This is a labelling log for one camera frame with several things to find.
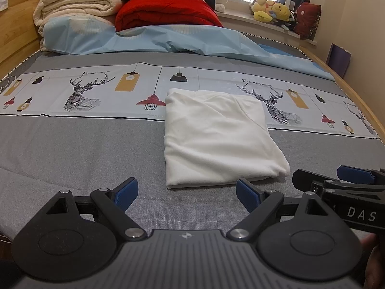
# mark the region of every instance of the red cushion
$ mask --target red cushion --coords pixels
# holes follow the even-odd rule
[[[301,39],[308,39],[318,26],[321,6],[304,2],[299,6],[296,13],[298,24],[294,27],[294,32],[299,34]]]
[[[223,27],[203,0],[130,0],[116,15],[115,28],[148,25],[192,24]]]

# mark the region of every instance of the metal screw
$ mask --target metal screw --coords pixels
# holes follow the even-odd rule
[[[242,228],[236,228],[230,231],[230,235],[237,239],[243,239],[249,235],[249,232]]]
[[[144,234],[144,231],[143,229],[133,227],[133,228],[126,229],[124,233],[126,234],[127,237],[139,238]]]

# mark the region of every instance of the blue gripper pad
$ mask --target blue gripper pad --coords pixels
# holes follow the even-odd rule
[[[262,198],[259,193],[252,190],[243,179],[238,179],[235,190],[237,193],[237,198],[246,208],[246,210],[251,213],[254,211],[261,203]]]
[[[138,181],[131,177],[111,190],[111,192],[111,200],[113,203],[125,212],[138,196]]]
[[[340,180],[355,184],[374,184],[375,177],[370,170],[341,165],[337,169],[337,177]]]

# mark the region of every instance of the finger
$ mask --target finger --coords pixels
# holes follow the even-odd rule
[[[364,251],[373,249],[379,243],[379,237],[375,233],[369,233],[361,239],[361,245]]]
[[[379,288],[384,279],[382,257],[380,247],[378,245],[373,248],[373,251],[368,259],[365,270],[365,278],[368,289]]]

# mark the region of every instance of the wooden bed frame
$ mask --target wooden bed frame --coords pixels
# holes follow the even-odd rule
[[[40,36],[32,20],[32,13],[40,0],[8,0],[9,8],[0,12],[0,79],[24,59],[39,50]],[[306,48],[300,48],[312,61],[330,72],[338,86],[360,108],[367,120],[385,142],[385,128],[376,115],[351,86],[322,60]]]

